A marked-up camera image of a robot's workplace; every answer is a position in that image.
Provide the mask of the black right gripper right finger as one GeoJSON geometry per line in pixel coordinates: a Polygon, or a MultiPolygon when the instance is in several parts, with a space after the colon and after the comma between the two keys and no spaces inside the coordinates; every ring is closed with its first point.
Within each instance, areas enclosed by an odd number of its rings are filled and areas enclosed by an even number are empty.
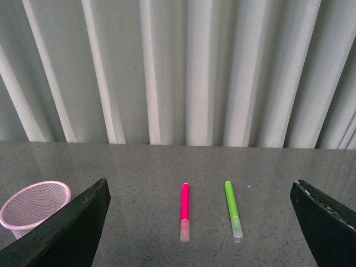
{"type": "Polygon", "coordinates": [[[290,199],[317,265],[355,266],[355,211],[304,180],[290,199]]]}

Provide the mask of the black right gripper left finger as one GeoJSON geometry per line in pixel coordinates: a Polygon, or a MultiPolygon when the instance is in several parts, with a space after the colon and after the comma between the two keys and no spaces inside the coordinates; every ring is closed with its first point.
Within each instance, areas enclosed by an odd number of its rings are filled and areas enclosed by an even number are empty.
{"type": "Polygon", "coordinates": [[[1,266],[91,266],[111,196],[100,179],[27,235],[1,250],[1,266]]]}

